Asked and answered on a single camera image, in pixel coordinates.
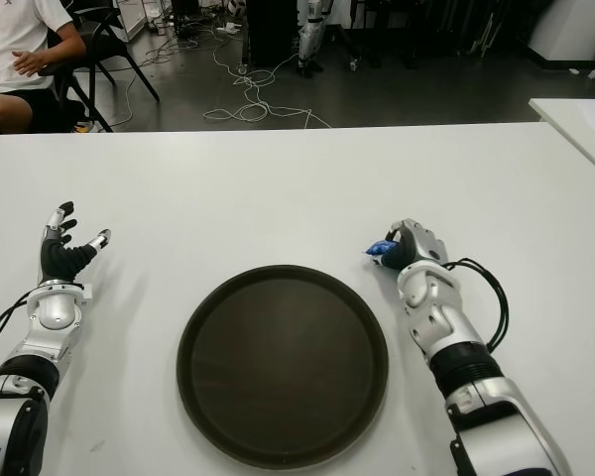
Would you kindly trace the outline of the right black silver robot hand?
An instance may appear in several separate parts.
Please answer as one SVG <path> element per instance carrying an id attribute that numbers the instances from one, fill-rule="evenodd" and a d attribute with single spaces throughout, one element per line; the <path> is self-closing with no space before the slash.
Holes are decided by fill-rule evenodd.
<path id="1" fill-rule="evenodd" d="M 395 271 L 423 260 L 440 265 L 448 262 L 443 241 L 410 218 L 393 223 L 386 237 L 372 244 L 365 254 L 376 264 Z"/>

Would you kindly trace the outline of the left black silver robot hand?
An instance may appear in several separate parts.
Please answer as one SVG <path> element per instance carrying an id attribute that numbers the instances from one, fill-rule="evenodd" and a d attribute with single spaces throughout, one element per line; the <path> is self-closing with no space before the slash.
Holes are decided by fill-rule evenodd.
<path id="1" fill-rule="evenodd" d="M 74 203 L 67 201 L 56 208 L 46 223 L 40 249 L 39 284 L 51 281 L 71 283 L 109 243 L 111 230 L 103 229 L 92 240 L 77 247 L 67 247 L 69 230 L 77 225 Z"/>

